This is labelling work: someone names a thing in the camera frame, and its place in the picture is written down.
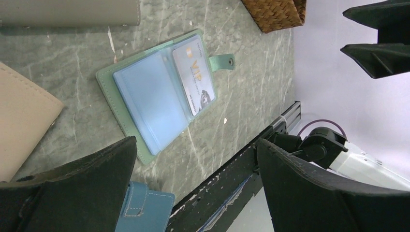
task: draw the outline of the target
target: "white wall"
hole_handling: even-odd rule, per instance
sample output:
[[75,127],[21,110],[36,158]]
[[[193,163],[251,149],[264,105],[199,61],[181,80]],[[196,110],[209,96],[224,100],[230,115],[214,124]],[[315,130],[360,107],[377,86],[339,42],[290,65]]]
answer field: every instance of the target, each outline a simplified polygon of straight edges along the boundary
[[[346,44],[377,42],[377,30],[342,15],[376,2],[308,0],[306,23],[294,29],[296,99],[302,104],[296,130],[315,119],[333,120],[349,141],[408,179],[410,74],[374,80],[340,52]],[[328,124],[314,124],[303,136],[317,126]]]

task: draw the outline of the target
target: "gray leather wallet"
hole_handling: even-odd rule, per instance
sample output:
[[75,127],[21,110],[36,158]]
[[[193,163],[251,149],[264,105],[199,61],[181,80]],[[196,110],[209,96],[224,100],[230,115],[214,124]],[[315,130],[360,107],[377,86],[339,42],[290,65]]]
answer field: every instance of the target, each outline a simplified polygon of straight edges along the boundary
[[138,26],[139,0],[4,0],[2,27]]

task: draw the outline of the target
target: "beige leather wallet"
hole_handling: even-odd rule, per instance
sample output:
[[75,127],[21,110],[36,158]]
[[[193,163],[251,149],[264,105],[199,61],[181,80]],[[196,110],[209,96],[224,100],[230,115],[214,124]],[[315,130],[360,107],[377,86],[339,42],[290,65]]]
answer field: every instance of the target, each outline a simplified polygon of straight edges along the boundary
[[0,62],[0,181],[10,181],[64,104]]
[[0,26],[138,26],[139,0],[5,0]]

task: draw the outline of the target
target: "gray marble surface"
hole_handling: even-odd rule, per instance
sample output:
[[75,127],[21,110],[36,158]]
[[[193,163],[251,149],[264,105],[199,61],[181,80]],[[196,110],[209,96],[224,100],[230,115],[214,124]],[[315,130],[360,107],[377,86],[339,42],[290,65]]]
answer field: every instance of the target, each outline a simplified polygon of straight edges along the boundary
[[235,54],[236,70],[214,73],[217,101],[155,161],[136,162],[132,180],[178,202],[294,102],[291,29],[261,34],[240,0],[143,0],[141,12],[138,27],[0,29],[1,61],[66,105],[15,178],[122,139],[96,71],[196,28],[210,55]]

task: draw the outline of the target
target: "woven basket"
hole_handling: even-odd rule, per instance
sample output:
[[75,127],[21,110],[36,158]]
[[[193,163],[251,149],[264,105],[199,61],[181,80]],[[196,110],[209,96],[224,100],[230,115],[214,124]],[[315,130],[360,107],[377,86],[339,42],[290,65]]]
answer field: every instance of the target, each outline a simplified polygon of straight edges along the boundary
[[262,32],[302,26],[306,0],[242,0]]

